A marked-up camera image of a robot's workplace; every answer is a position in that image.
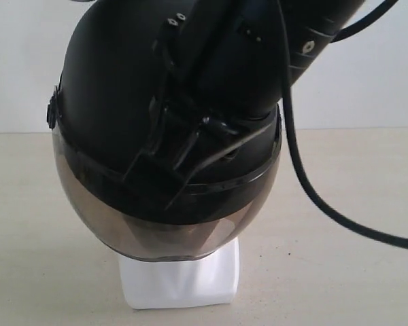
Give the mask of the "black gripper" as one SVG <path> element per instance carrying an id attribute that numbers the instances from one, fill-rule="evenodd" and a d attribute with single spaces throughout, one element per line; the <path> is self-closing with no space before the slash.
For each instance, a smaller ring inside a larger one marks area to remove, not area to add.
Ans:
<path id="1" fill-rule="evenodd" d="M 152 129 L 122 182 L 171 206 L 202 170 L 256 139 L 360 1 L 197 1 L 154 44 L 165 73 Z"/>

